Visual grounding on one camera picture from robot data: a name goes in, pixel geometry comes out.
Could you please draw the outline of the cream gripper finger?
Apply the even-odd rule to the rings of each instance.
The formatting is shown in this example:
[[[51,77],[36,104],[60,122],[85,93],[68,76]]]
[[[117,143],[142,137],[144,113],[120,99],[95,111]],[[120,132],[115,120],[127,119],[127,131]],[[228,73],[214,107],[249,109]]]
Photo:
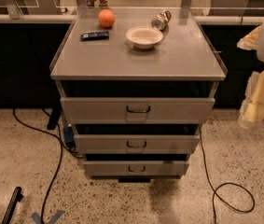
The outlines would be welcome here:
[[[237,43],[237,47],[239,49],[244,49],[244,50],[257,49],[259,31],[260,31],[260,27],[258,26],[257,28],[252,30],[248,35],[241,38]]]

